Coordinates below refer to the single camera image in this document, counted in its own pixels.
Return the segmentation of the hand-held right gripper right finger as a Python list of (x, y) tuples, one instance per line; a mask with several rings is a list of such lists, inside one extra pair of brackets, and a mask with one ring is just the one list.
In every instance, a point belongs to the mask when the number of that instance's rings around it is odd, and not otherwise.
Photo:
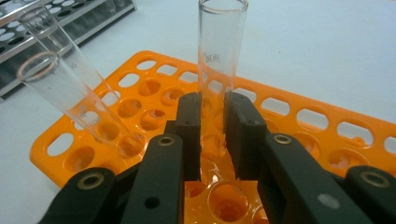
[(257, 180), (261, 168), (259, 149), (267, 126), (255, 105), (238, 92), (227, 92), (225, 98), (225, 141), (231, 156), (235, 178)]

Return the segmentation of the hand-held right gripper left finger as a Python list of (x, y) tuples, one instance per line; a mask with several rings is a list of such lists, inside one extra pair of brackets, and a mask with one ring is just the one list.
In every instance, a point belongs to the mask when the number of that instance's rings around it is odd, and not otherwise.
[(183, 169), (186, 181), (201, 180), (201, 102), (198, 92), (178, 99), (177, 116), (166, 121), (165, 133), (178, 135), (183, 141)]

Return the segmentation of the orange plastic test tube rack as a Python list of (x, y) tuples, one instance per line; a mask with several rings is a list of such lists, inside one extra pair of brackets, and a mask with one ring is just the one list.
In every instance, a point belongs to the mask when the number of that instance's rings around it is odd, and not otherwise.
[(183, 141), (165, 133), (178, 99), (199, 92), (193, 63), (141, 51), (106, 83), (109, 110), (143, 144), (125, 156), (62, 117), (34, 142), (32, 163), (60, 187), (50, 224), (396, 224), (396, 124), (247, 79), (235, 81), (267, 131), (257, 180), (231, 156), (186, 181)]

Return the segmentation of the clear glass test tube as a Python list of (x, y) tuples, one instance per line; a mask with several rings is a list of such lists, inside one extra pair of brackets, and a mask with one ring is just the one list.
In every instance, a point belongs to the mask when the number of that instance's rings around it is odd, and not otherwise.
[(125, 156), (135, 156), (144, 149), (144, 144), (55, 52), (43, 51), (26, 60), (17, 78), (101, 143)]
[(248, 0), (198, 0), (202, 165), (226, 152), (224, 104), (234, 89), (247, 12)]
[(34, 7), (25, 11), (19, 22), (45, 49), (56, 52), (64, 59), (68, 67), (90, 90), (102, 86), (106, 90), (103, 98), (106, 105), (114, 105), (119, 100), (119, 96), (45, 7)]

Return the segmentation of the metal test tube rack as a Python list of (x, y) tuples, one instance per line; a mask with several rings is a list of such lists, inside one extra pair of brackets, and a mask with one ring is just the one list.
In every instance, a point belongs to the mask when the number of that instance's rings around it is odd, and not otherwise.
[(41, 50), (18, 22), (33, 7), (45, 7), (77, 45), (136, 10), (134, 0), (0, 0), (0, 104), (19, 87), (23, 61)]

